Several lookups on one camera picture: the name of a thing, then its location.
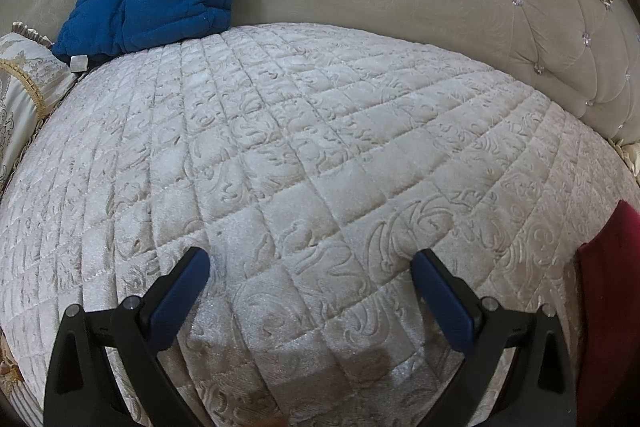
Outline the red garment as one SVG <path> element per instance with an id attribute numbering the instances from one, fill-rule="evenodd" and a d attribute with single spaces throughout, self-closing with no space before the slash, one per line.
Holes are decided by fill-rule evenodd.
<path id="1" fill-rule="evenodd" d="M 639 213 L 621 200 L 576 253 L 582 293 L 578 424 L 639 424 Z"/>

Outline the white quilted bed cover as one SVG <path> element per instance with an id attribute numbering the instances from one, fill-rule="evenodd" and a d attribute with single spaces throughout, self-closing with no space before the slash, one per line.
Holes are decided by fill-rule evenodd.
<path id="1" fill-rule="evenodd" d="M 160 358 L 208 425 L 413 426 L 460 363 L 416 298 L 430 248 L 480 295 L 582 331 L 573 257 L 639 187 L 545 95 L 447 50 L 309 24 L 231 29 L 81 79 L 1 199 L 1 325 L 29 390 L 64 310 L 207 287 Z"/>

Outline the embroidered pillow left side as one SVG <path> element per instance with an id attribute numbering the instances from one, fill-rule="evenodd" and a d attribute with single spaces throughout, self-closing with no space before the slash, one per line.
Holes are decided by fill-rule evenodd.
<path id="1" fill-rule="evenodd" d="M 22 22 L 1 37 L 1 183 L 61 103 L 77 75 L 51 52 L 52 42 Z"/>

